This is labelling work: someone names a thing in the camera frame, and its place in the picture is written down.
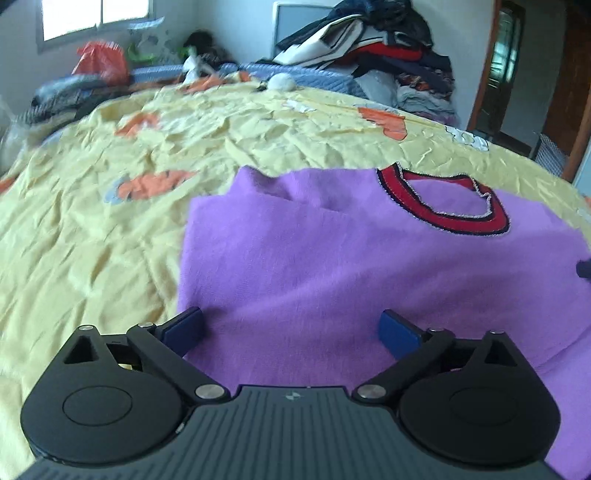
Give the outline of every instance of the metal screw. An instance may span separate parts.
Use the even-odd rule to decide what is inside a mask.
[[[387,392],[381,385],[362,385],[357,389],[357,393],[361,398],[377,400],[385,396]]]
[[[195,395],[204,400],[217,400],[222,398],[226,394],[223,387],[219,385],[207,384],[201,385],[201,387],[195,390]]]

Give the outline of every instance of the red plastic bag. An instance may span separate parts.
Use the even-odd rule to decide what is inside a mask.
[[[129,68],[117,43],[91,41],[78,49],[78,55],[80,61],[72,74],[100,73],[107,85],[129,84]]]

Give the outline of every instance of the black circular base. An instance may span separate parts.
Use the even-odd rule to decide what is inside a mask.
[[[487,365],[415,383],[401,399],[400,419],[419,444],[447,460],[508,468],[545,455],[559,413],[537,379]]]

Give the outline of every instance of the wooden door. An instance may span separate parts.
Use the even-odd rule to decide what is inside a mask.
[[[562,64],[542,133],[571,155],[591,87],[591,21],[568,3],[566,25]]]

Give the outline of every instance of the ribbed black surface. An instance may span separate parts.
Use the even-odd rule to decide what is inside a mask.
[[[542,464],[511,472],[475,472],[441,463],[409,442],[387,410],[355,404],[340,388],[245,387],[231,403],[198,408],[175,441],[144,459],[100,469],[72,468],[41,460],[21,479],[557,480],[559,477]]]

